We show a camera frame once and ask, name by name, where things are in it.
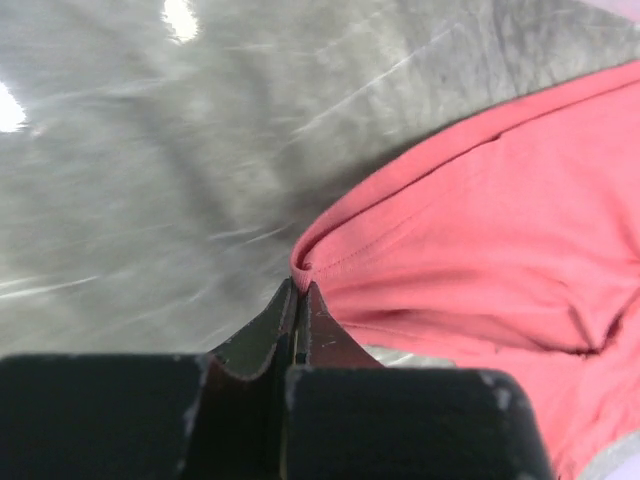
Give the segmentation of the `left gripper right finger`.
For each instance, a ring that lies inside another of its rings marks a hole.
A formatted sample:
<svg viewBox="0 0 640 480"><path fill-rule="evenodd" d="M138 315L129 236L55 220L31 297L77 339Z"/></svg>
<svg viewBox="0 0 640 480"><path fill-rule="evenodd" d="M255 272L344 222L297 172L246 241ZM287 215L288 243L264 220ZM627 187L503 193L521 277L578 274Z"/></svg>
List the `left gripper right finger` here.
<svg viewBox="0 0 640 480"><path fill-rule="evenodd" d="M287 479L550 479L530 401L488 369L388 368L302 300L284 384Z"/></svg>

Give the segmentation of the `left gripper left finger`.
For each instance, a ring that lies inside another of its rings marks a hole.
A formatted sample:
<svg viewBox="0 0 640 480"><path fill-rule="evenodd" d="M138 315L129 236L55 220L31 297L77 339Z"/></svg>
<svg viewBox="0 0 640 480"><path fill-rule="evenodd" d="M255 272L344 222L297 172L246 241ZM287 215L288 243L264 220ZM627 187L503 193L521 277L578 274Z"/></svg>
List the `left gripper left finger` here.
<svg viewBox="0 0 640 480"><path fill-rule="evenodd" d="M295 290L218 347L184 354L18 354L1 361L5 479L180 479L260 465Z"/></svg>

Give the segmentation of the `red t-shirt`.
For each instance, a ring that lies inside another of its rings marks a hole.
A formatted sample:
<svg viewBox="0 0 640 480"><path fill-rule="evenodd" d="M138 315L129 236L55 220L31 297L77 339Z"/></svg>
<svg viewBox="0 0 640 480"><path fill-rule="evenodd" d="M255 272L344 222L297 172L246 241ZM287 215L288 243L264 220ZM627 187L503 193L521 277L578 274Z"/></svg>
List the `red t-shirt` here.
<svg viewBox="0 0 640 480"><path fill-rule="evenodd" d="M369 176L295 244L365 345L513 376L556 475L639 428L639 65L522 97Z"/></svg>

